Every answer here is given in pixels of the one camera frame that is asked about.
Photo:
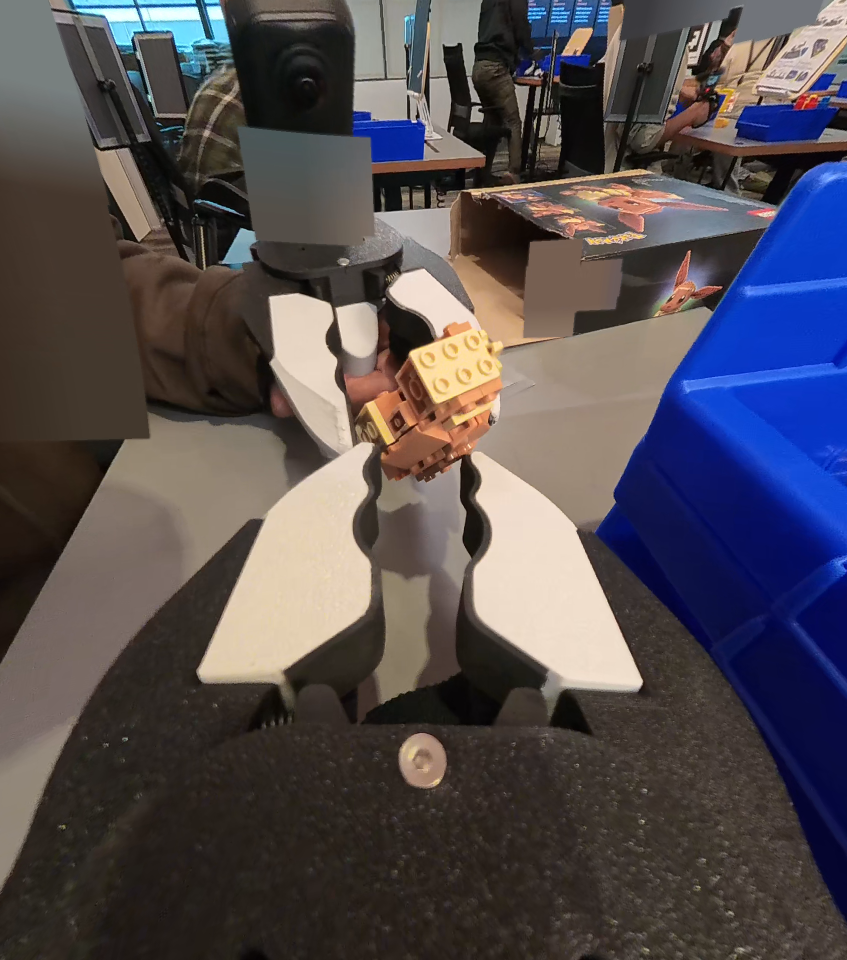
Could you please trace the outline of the black curved monitor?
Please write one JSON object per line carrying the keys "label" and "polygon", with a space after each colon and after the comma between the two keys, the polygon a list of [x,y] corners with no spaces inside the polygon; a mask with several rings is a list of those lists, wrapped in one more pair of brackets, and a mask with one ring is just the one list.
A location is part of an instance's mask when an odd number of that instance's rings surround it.
{"label": "black curved monitor", "polygon": [[430,68],[431,1],[415,1],[413,13],[403,20],[406,88],[417,101],[425,97]]}

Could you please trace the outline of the tablet on stand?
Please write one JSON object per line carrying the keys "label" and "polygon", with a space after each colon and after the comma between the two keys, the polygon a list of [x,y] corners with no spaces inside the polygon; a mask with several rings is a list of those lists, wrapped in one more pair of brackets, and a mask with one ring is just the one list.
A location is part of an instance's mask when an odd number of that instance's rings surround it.
{"label": "tablet on stand", "polygon": [[613,34],[602,61],[605,173],[623,169],[635,124],[663,122],[689,34],[683,28],[626,41],[622,29]]}
{"label": "tablet on stand", "polygon": [[154,117],[161,121],[185,120],[190,98],[173,33],[138,31],[132,35],[132,46]]}
{"label": "tablet on stand", "polygon": [[151,141],[137,90],[107,19],[57,9],[53,17],[96,149],[113,150]]}

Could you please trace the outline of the person's left forearm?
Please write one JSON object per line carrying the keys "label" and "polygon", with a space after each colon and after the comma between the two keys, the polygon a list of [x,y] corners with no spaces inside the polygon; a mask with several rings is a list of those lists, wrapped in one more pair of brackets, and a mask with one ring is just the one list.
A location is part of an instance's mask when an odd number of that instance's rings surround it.
{"label": "person's left forearm", "polygon": [[242,270],[189,262],[117,239],[146,399],[189,412],[270,412],[273,374],[243,314]]}

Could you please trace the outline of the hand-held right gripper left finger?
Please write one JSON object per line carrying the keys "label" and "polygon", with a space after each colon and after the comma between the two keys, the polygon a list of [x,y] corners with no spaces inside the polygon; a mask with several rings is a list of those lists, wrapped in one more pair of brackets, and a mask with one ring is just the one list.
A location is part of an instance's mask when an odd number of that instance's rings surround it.
{"label": "hand-held right gripper left finger", "polygon": [[197,669],[205,685],[356,691],[382,660],[381,452],[369,442],[309,475],[268,511]]}

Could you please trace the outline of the person's left hand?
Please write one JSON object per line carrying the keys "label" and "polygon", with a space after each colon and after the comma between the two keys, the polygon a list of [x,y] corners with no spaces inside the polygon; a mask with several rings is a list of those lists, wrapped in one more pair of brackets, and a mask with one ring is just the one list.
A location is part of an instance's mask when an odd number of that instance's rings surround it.
{"label": "person's left hand", "polygon": [[382,393],[397,389],[396,374],[401,364],[393,357],[390,349],[378,354],[376,365],[371,372],[361,375],[344,374],[345,392],[350,405],[358,412],[366,403],[373,401]]}

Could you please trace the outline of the blue plastic storage bin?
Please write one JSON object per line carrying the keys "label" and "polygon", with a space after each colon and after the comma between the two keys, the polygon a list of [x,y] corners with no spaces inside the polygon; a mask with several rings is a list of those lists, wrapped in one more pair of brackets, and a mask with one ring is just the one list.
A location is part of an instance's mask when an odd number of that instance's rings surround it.
{"label": "blue plastic storage bin", "polygon": [[736,119],[735,135],[762,143],[817,140],[837,114],[838,108],[828,103],[800,109],[792,103],[752,104]]}
{"label": "blue plastic storage bin", "polygon": [[419,162],[425,157],[426,125],[411,119],[375,119],[369,111],[352,114],[353,135],[369,140],[374,165]]}
{"label": "blue plastic storage bin", "polygon": [[598,536],[707,649],[777,758],[822,874],[847,917],[847,529],[809,514],[736,556],[707,526],[669,533],[664,566],[620,505]]}
{"label": "blue plastic storage bin", "polygon": [[614,491],[665,565],[679,509],[743,553],[847,529],[847,163],[805,174],[667,383]]}

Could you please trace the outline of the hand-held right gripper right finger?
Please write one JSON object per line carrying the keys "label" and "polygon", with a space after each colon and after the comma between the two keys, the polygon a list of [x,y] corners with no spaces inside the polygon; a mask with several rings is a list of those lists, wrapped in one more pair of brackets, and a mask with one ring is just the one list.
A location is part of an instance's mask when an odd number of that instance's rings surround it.
{"label": "hand-held right gripper right finger", "polygon": [[490,698],[632,693],[642,675],[572,522],[484,453],[460,464],[469,554],[457,663]]}

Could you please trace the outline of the printed cardboard toy box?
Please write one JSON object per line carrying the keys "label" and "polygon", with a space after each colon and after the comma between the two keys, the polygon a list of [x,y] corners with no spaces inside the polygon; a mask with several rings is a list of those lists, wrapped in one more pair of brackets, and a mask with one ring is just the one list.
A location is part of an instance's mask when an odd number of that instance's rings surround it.
{"label": "printed cardboard toy box", "polygon": [[450,262],[507,346],[715,309],[776,209],[647,171],[467,190]]}

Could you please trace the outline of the printed paper sheet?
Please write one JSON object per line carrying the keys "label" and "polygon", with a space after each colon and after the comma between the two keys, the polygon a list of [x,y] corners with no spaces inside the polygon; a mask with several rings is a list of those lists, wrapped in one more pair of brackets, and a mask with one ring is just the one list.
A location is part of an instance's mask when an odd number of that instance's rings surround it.
{"label": "printed paper sheet", "polygon": [[847,1],[824,6],[816,20],[789,37],[754,84],[757,95],[795,97],[807,92],[847,45]]}

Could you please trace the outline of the black office chair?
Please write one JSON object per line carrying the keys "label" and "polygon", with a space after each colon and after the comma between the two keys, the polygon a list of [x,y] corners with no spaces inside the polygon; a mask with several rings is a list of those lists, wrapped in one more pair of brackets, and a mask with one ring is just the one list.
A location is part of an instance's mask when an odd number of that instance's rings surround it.
{"label": "black office chair", "polygon": [[508,129],[499,111],[473,99],[463,46],[460,43],[443,45],[442,59],[450,94],[446,128],[455,138],[480,151],[485,156],[485,166],[490,169],[501,141],[509,137]]}

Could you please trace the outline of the grey table with wooden edge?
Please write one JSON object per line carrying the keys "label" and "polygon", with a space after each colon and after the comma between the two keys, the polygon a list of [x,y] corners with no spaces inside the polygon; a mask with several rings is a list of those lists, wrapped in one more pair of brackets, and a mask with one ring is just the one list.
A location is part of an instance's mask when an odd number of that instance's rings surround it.
{"label": "grey table with wooden edge", "polygon": [[[486,164],[484,153],[444,130],[441,139],[424,143],[421,159],[372,162],[373,210],[382,213],[413,209],[416,188],[423,191],[424,209],[438,208],[440,202],[434,198],[438,181],[459,172],[483,170]],[[407,206],[405,190],[408,191]]]}
{"label": "grey table with wooden edge", "polygon": [[729,158],[725,174],[717,181],[721,191],[727,188],[738,161],[743,159],[811,157],[809,164],[815,165],[817,158],[824,155],[847,156],[847,130],[826,128],[816,138],[760,141],[741,136],[737,126],[736,122],[726,126],[688,126],[671,138],[671,144]]}

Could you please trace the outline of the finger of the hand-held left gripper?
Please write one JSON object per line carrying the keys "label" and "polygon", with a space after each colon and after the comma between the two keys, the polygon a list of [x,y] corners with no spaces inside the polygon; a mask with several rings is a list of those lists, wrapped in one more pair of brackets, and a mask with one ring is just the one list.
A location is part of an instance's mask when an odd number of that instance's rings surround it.
{"label": "finger of the hand-held left gripper", "polygon": [[269,298],[269,314],[276,383],[325,457],[347,453],[355,444],[350,402],[327,342],[333,306],[305,294],[279,294]]}
{"label": "finger of the hand-held left gripper", "polygon": [[389,350],[397,361],[445,334],[448,326],[480,330],[479,320],[436,277],[424,269],[401,273],[388,287],[384,320]]}

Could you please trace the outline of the brown tan toy brick model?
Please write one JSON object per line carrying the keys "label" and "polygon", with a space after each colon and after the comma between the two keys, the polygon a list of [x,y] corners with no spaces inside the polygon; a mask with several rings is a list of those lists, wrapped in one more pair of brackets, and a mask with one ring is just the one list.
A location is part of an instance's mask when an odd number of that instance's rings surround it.
{"label": "brown tan toy brick model", "polygon": [[495,417],[502,351],[502,342],[465,323],[409,351],[395,389],[367,402],[355,423],[358,439],[380,448],[387,479],[429,482],[474,452]]}

